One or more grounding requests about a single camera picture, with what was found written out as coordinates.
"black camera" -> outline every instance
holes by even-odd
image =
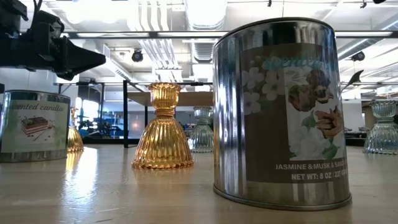
[[[65,36],[60,18],[35,5],[32,26],[21,34],[21,17],[27,21],[26,6],[18,0],[0,0],[0,67],[50,70],[72,80],[81,72],[102,65],[105,56],[75,46]]]
[[[351,56],[351,60],[353,60],[354,62],[362,61],[364,59],[365,59],[365,54],[362,51],[360,51],[360,52],[354,54],[353,56]]]
[[[141,62],[144,59],[141,53],[141,49],[135,49],[134,53],[132,54],[131,60],[133,62]]]

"ribbed glass vase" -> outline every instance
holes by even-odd
[[[173,169],[192,166],[193,159],[185,133],[173,117],[181,87],[173,83],[153,83],[149,90],[156,117],[141,136],[132,161],[133,168]]]
[[[209,127],[211,107],[196,106],[193,108],[197,125],[188,140],[189,148],[192,152],[213,152],[214,136]]]
[[[68,152],[84,151],[83,140],[75,126],[77,108],[71,108],[71,120],[68,130]]]
[[[375,101],[371,107],[377,121],[366,138],[363,152],[398,154],[398,125],[393,118],[397,112],[397,101]]]

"table surface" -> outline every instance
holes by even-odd
[[[348,148],[353,203],[322,212],[250,207],[213,192],[213,155],[133,170],[134,148],[87,145],[68,159],[0,164],[0,223],[397,223],[398,157]]]

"brown label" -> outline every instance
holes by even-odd
[[[347,178],[335,52],[286,44],[241,54],[247,180]]]

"metal can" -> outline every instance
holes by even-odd
[[[10,90],[4,94],[0,162],[67,157],[70,98],[54,93]]]
[[[349,203],[333,29],[255,22],[222,37],[213,60],[215,192],[283,210]]]

